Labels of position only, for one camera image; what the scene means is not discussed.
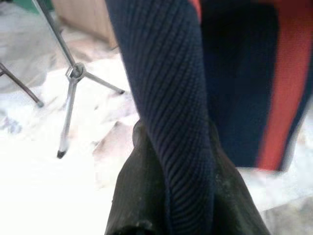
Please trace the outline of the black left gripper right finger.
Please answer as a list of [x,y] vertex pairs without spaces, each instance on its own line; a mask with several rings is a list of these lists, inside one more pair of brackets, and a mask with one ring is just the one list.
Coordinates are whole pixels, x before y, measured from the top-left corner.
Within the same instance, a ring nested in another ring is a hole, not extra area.
[[211,235],[270,235],[242,176],[225,154],[212,121],[210,141],[216,165]]

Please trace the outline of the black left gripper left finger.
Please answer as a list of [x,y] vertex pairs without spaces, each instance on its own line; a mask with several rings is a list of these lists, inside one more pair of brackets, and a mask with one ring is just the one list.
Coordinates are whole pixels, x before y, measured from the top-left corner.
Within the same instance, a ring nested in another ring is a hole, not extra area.
[[167,235],[163,172],[142,122],[135,124],[132,139],[104,235]]

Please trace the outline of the dark shirt red collar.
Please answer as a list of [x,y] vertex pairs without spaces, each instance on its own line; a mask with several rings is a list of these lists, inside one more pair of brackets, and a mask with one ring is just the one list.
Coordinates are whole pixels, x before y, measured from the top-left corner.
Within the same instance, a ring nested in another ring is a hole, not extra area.
[[163,172],[167,235],[211,235],[210,121],[237,170],[284,170],[313,95],[313,0],[106,4]]

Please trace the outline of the light wooden cabinet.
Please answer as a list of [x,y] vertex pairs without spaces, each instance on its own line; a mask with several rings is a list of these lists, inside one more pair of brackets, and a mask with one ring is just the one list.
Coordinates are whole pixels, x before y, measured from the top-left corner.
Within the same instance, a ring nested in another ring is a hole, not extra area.
[[105,0],[51,0],[57,16],[70,26],[118,46]]

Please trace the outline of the green plastic basin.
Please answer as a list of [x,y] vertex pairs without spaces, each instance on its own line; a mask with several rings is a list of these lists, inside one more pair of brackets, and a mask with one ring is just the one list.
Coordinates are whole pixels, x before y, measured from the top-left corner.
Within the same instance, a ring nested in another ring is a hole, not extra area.
[[[33,4],[32,0],[12,0],[14,4],[17,6],[32,12],[36,14],[41,14],[40,11],[36,8],[36,6]],[[53,12],[54,11],[54,6],[52,4],[51,0],[39,0],[46,8],[48,12]]]

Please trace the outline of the silver metal clothes rack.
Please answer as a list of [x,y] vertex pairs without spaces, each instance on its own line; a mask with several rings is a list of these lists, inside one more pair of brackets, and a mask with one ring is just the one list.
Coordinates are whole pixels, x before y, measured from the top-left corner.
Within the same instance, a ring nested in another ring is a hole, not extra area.
[[52,35],[54,36],[59,48],[61,49],[67,63],[68,63],[68,70],[65,73],[66,78],[68,79],[68,91],[67,91],[67,99],[66,99],[66,115],[65,115],[65,122],[63,129],[61,131],[61,137],[60,137],[60,144],[57,152],[57,158],[61,159],[64,157],[64,155],[67,153],[69,148],[69,129],[70,129],[70,123],[71,123],[71,117],[72,117],[72,111],[73,111],[73,105],[76,95],[76,88],[78,83],[84,79],[90,79],[91,81],[94,81],[104,87],[107,87],[113,91],[115,91],[118,94],[123,94],[125,91],[123,89],[120,89],[110,83],[108,83],[105,80],[102,80],[101,78],[97,77],[96,75],[88,72],[86,70],[86,67],[82,63],[75,62],[73,56],[70,53],[70,50],[68,46],[66,45],[63,37],[61,36],[61,33],[53,20],[51,14],[49,13],[48,9],[46,8],[45,4],[42,2],[42,0],[32,0],[34,6],[36,7],[37,11],[42,15],[42,17],[45,19],[45,22],[48,25],[48,28],[52,32]]

